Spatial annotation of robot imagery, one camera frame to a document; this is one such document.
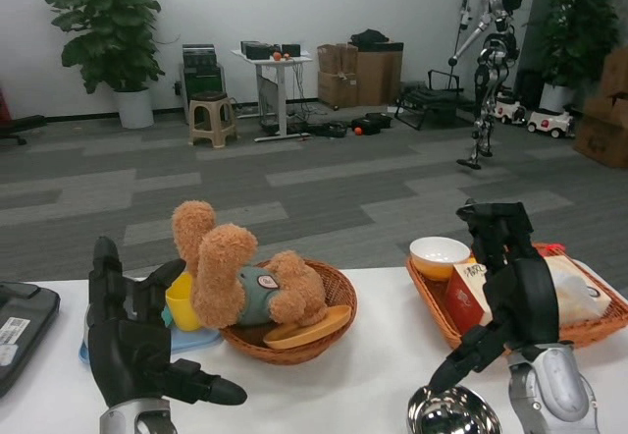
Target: gray carpet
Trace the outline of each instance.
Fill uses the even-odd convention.
[[[174,258],[169,217],[187,199],[250,229],[260,259],[293,248],[341,268],[400,266],[418,237],[468,242],[454,212],[471,196],[522,200],[536,241],[566,244],[628,293],[627,172],[580,156],[570,140],[498,125],[496,157],[473,172],[454,162],[469,129],[396,122],[378,136],[258,144],[256,122],[239,125],[222,150],[187,145],[180,115],[143,131],[82,121],[27,134],[28,146],[1,141],[0,280],[84,279],[101,234],[130,270]]]

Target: humanoid robot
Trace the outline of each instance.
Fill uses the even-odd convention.
[[[478,58],[475,73],[475,144],[468,159],[457,161],[461,166],[481,169],[480,156],[492,157],[491,134],[496,119],[497,92],[507,79],[509,68],[519,57],[517,40],[512,26],[512,14],[521,7],[522,0],[482,0],[482,16],[478,27],[449,59],[449,65],[458,64],[460,57],[495,22],[497,33],[487,36]]]
[[[556,291],[548,265],[531,244],[523,204],[469,200],[456,214],[469,227],[476,259],[487,267],[484,294],[493,321],[462,337],[429,389],[441,394],[455,387],[508,348],[508,395],[526,434],[599,434],[596,397],[571,343],[559,340]]]

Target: potted plant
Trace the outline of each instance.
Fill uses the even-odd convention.
[[[164,73],[155,60],[152,30],[155,0],[45,0],[57,17],[52,25],[77,32],[63,49],[65,67],[80,66],[87,93],[105,82],[113,88],[125,128],[153,124],[148,80]]]
[[[618,42],[612,0],[547,0],[541,22],[543,75],[541,107],[561,112],[583,81],[597,81],[604,57]]]

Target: white toy car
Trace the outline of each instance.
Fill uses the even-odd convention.
[[[495,116],[505,125],[524,125],[526,109],[518,101],[498,96]]]
[[[528,121],[528,131],[546,132],[551,137],[574,136],[574,119],[565,111],[557,114],[550,110],[536,110]]]

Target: stainless steel bowl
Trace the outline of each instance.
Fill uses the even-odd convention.
[[[407,424],[409,434],[501,434],[495,412],[464,387],[440,395],[419,389],[408,404]]]

